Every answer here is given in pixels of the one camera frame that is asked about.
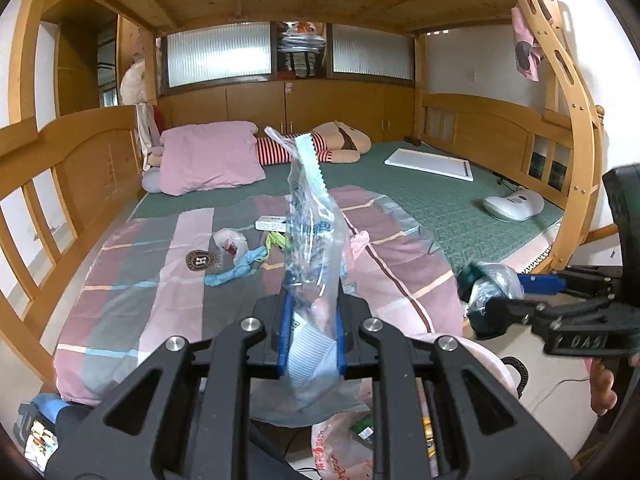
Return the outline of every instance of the white oval device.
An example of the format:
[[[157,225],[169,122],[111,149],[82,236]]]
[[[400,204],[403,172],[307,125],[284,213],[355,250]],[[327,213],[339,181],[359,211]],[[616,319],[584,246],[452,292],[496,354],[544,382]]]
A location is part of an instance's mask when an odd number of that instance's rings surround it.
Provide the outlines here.
[[[503,222],[522,222],[542,212],[545,199],[530,189],[519,189],[509,196],[488,196],[482,205],[490,215]]]

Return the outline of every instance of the plaid blanket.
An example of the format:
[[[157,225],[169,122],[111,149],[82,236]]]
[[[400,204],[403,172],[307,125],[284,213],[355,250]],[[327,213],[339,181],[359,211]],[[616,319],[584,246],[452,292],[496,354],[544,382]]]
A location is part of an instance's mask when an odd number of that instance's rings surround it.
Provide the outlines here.
[[[460,335],[463,309],[454,275],[433,235],[384,195],[355,186],[330,193],[350,232],[369,232],[349,279],[372,313],[407,336]],[[258,298],[277,294],[284,275],[277,249],[248,276],[220,286],[204,285],[204,277],[233,267],[214,232],[242,232],[253,249],[265,237],[254,228],[256,219],[286,211],[286,197],[260,195],[124,224],[104,243],[60,334],[54,364],[63,399],[98,404],[169,336],[215,336],[251,314]],[[215,264],[188,266],[194,250],[210,251]]]

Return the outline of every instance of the green mattress pad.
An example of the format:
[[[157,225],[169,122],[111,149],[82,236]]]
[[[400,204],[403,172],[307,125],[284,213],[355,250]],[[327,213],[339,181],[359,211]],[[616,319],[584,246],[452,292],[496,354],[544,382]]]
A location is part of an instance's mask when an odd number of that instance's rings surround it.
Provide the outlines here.
[[[457,271],[469,259],[499,262],[558,222],[562,209],[545,201],[539,215],[524,222],[501,222],[482,208],[486,196],[507,196],[511,191],[498,184],[486,168],[472,164],[473,182],[423,171],[388,166],[385,160],[398,149],[441,153],[406,142],[374,144],[354,164],[321,164],[329,189],[352,184],[382,193],[394,200],[421,225],[430,229]],[[162,217],[203,207],[220,207],[260,194],[289,193],[289,164],[264,168],[265,180],[232,189],[194,191],[182,196],[148,194],[134,218]]]

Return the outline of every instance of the bolt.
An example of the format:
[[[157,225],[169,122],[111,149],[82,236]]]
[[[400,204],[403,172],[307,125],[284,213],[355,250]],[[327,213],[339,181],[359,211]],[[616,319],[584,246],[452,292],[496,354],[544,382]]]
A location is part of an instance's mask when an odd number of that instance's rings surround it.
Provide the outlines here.
[[[551,330],[558,330],[562,326],[562,316],[560,316],[555,321],[552,321],[549,327]]]
[[[164,347],[169,352],[177,352],[178,350],[182,350],[186,343],[187,342],[185,341],[185,339],[182,336],[180,336],[180,335],[172,335],[169,339],[167,339],[164,342]]]
[[[458,348],[458,342],[456,341],[456,338],[450,335],[444,335],[438,338],[438,346],[445,352],[453,352]]]
[[[255,332],[261,324],[262,322],[257,317],[245,317],[240,322],[240,328],[245,332]]]
[[[380,332],[384,324],[377,317],[370,317],[362,322],[362,326],[367,332]]]

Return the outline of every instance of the pink pillow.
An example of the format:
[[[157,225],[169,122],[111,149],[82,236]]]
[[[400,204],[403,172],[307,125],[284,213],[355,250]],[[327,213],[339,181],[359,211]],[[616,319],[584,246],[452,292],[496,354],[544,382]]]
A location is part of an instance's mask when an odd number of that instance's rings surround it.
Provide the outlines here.
[[[160,189],[168,195],[251,184],[265,179],[247,121],[188,124],[162,133]]]

